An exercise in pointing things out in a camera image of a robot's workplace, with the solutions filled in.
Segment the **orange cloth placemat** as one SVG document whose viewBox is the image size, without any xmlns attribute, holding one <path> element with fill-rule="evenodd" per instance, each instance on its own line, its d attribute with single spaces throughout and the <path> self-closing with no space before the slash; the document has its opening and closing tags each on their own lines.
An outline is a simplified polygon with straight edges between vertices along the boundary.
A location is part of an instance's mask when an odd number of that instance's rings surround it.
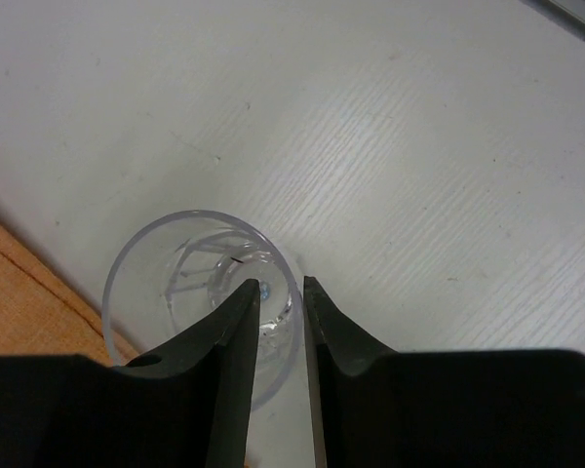
<svg viewBox="0 0 585 468">
<path fill-rule="evenodd" d="M 112 360 L 99 313 L 0 223 L 0 356 Z"/>
</svg>

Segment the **clear plastic cup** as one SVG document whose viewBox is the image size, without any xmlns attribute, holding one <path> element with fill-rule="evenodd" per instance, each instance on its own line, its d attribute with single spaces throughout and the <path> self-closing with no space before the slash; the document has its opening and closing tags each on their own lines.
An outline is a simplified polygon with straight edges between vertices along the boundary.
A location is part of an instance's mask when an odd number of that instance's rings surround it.
<svg viewBox="0 0 585 468">
<path fill-rule="evenodd" d="M 293 256 L 230 214 L 194 210 L 154 220 L 110 267 L 101 300 L 113 364 L 152 350 L 213 312 L 248 279 L 260 319 L 252 408 L 283 387 L 301 344 L 302 274 Z"/>
</svg>

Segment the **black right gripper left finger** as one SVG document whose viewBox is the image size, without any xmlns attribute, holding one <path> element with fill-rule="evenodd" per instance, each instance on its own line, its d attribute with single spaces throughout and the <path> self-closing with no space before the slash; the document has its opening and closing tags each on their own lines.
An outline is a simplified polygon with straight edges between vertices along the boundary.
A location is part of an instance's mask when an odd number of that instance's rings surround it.
<svg viewBox="0 0 585 468">
<path fill-rule="evenodd" d="M 240 467 L 260 293 L 124 366 L 81 355 L 0 356 L 0 467 Z"/>
</svg>

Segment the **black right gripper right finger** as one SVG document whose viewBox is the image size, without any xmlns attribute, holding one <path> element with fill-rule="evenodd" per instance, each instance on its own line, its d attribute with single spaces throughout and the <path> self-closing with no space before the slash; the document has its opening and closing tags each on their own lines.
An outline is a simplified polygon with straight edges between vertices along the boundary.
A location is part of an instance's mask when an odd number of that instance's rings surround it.
<svg viewBox="0 0 585 468">
<path fill-rule="evenodd" d="M 585 355 L 403 353 L 303 284 L 320 467 L 585 467 Z"/>
</svg>

